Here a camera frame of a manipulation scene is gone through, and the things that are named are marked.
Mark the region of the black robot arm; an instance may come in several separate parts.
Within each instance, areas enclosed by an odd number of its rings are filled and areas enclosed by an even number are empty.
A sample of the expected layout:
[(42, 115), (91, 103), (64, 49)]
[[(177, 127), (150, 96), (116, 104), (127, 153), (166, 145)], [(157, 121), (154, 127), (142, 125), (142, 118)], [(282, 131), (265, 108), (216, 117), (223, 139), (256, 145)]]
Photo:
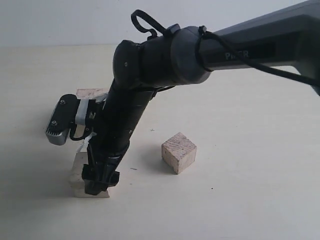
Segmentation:
[(149, 101), (161, 91), (206, 81), (213, 71), (253, 68), (320, 90), (320, 3), (302, 3), (210, 32), (205, 26), (161, 26), (141, 10), (150, 24), (143, 43), (123, 40), (112, 61), (113, 81), (89, 140), (83, 166), (84, 191), (96, 196), (115, 186), (117, 167)]

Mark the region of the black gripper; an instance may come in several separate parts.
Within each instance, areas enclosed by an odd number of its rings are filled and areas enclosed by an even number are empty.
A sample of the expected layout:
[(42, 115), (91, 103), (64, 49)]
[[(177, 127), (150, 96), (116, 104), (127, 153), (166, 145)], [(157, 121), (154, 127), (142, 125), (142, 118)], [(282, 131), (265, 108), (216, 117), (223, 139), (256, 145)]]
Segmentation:
[(151, 87), (128, 89), (112, 82), (93, 128), (96, 135), (89, 141), (88, 164), (82, 168), (86, 194), (97, 196), (100, 193), (95, 180), (101, 180), (103, 192), (118, 184), (120, 173), (115, 170), (126, 154), (130, 138), (154, 92)]

